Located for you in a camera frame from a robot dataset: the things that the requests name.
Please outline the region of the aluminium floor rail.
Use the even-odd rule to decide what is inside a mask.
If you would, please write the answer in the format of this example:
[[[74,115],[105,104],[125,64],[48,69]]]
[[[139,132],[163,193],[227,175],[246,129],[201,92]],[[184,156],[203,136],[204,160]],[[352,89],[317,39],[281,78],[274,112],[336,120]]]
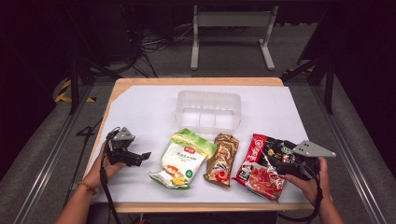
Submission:
[[[365,176],[363,175],[359,165],[357,164],[352,152],[350,151],[349,146],[347,145],[347,141],[345,137],[342,135],[341,130],[333,117],[328,112],[328,109],[324,103],[324,95],[320,91],[320,88],[314,86],[311,88],[313,95],[316,98],[316,101],[319,104],[319,107],[324,114],[325,119],[327,120],[330,129],[332,130],[332,134],[335,138],[337,146],[339,148],[339,155],[341,156],[344,164],[346,165],[346,169],[351,177],[351,180],[359,193],[361,200],[364,204],[366,211],[373,224],[388,224],[386,221],[374,194],[372,193],[368,183],[366,181]]]
[[[80,100],[79,105],[77,106],[75,112],[72,115],[69,115],[64,122],[61,132],[58,135],[50,154],[38,173],[35,183],[31,187],[28,196],[25,198],[24,203],[21,206],[19,213],[14,218],[12,224],[27,224],[27,221],[33,214],[33,211],[50,180],[53,170],[61,157],[66,139],[71,133],[72,127],[75,124],[82,107],[85,105],[86,98],[90,95],[91,91],[92,86],[83,86],[81,88],[81,93],[78,98]]]

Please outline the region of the clear plastic container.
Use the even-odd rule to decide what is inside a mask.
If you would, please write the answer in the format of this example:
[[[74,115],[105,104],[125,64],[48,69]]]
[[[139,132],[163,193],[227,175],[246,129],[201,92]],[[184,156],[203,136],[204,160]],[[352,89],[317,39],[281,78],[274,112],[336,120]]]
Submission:
[[[234,93],[180,91],[177,96],[177,125],[202,134],[233,134],[242,118],[241,97]]]

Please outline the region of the brown and gold snack packet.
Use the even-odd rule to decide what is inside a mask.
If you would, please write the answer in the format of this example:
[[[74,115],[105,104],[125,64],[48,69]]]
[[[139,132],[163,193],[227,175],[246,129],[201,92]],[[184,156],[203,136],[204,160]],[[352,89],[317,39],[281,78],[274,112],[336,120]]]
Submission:
[[[217,151],[206,163],[204,179],[209,183],[228,189],[239,140],[230,134],[220,133],[215,138],[214,144],[217,146]]]

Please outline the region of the green and white snack packet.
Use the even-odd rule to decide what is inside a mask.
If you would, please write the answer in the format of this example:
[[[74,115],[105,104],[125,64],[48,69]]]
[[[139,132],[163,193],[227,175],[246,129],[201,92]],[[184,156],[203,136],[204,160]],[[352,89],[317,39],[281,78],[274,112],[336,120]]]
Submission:
[[[162,170],[148,175],[168,189],[188,189],[204,161],[217,152],[218,147],[196,133],[182,129],[174,133],[162,154]]]

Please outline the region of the white metal stand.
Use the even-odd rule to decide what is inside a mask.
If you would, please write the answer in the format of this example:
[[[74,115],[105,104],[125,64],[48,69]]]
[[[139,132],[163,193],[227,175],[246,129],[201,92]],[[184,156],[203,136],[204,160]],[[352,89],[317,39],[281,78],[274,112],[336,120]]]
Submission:
[[[267,69],[273,71],[275,64],[268,44],[275,25],[278,6],[264,11],[201,11],[197,5],[193,8],[191,47],[191,70],[198,69],[199,28],[200,27],[263,27],[263,38],[258,40]]]

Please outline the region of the black tripod stand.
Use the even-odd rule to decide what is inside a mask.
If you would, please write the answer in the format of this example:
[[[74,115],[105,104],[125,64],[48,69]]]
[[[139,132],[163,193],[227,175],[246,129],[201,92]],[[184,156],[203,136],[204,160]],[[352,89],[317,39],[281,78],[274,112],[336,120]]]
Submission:
[[[95,81],[91,67],[103,73],[105,76],[111,77],[115,80],[119,79],[120,75],[110,71],[107,68],[104,68],[101,64],[96,63],[94,60],[89,59],[87,56],[83,56],[76,45],[71,45],[70,47],[67,47],[66,51],[69,55],[69,77],[71,79],[72,105],[70,109],[70,115],[73,115],[77,111],[80,103],[78,81],[81,79],[84,85],[92,85]]]
[[[325,93],[324,93],[324,104],[329,114],[332,114],[332,88],[334,80],[334,65],[332,58],[330,57],[319,57],[311,60],[303,65],[298,66],[295,69],[285,70],[282,77],[282,81],[287,81],[292,77],[296,77],[303,71],[312,68],[307,82],[310,86],[317,86],[320,81],[326,77],[325,81]]]

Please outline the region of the white paper sheet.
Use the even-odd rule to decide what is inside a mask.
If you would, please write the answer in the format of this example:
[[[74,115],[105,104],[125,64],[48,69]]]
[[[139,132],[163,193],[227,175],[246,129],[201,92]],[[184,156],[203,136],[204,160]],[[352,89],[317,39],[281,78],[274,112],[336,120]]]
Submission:
[[[132,152],[148,152],[139,167],[126,167],[109,180],[108,188],[116,203],[267,203],[268,201],[232,181],[223,189],[204,180],[201,167],[189,189],[167,189],[149,177],[161,170],[161,155],[171,135],[179,130],[175,119],[180,91],[216,91],[241,97],[242,118],[233,133],[239,148],[233,165],[236,172],[243,162],[252,135],[261,133],[299,144],[307,138],[304,125],[287,87],[270,86],[132,86],[109,108],[98,136],[103,142],[116,127],[126,127],[135,135]]]

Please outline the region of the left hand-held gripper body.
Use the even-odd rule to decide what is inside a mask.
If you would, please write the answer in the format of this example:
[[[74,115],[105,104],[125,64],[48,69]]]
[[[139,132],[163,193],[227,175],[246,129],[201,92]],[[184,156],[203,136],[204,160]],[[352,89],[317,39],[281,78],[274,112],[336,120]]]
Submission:
[[[111,164],[121,162],[127,166],[134,164],[134,155],[128,146],[134,141],[135,136],[126,128],[116,127],[106,136],[105,154]]]

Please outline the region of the yellow and black hazard tape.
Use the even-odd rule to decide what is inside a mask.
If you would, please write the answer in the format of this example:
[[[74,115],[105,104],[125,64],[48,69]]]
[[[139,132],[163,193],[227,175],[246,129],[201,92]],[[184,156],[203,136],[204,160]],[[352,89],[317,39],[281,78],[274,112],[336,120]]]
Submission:
[[[67,90],[71,87],[71,79],[68,78],[62,85],[58,95],[55,97],[56,102],[67,102],[71,103],[72,98],[66,95]]]

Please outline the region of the person's right hand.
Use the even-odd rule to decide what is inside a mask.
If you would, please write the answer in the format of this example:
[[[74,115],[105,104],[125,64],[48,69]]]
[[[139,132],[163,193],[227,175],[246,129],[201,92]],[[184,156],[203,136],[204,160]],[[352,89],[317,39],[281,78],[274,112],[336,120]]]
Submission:
[[[328,163],[325,158],[318,158],[320,164],[319,180],[320,187],[322,189],[322,201],[321,206],[326,206],[332,202],[331,197],[331,185],[328,173]],[[302,180],[294,175],[285,175],[285,179],[291,184],[300,189],[305,198],[311,202],[312,205],[316,203],[316,198],[318,196],[317,183],[315,180]]]

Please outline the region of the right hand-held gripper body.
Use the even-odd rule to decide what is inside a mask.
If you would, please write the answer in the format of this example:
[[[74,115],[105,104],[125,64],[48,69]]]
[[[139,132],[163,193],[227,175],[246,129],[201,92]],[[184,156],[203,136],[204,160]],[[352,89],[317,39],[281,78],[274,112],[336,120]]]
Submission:
[[[304,140],[292,149],[294,156],[292,165],[296,169],[296,176],[309,180],[316,177],[320,171],[319,157],[335,158],[336,153],[308,140]]]

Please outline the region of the red and black snack packet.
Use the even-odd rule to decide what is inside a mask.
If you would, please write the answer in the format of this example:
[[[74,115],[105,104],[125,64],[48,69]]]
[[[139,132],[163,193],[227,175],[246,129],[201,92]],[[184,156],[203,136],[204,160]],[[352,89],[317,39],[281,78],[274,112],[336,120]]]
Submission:
[[[296,144],[290,141],[254,133],[246,157],[233,180],[247,190],[277,202],[282,194],[285,178],[277,173],[276,167],[291,163],[282,162],[281,158],[283,153],[292,153],[294,147]]]

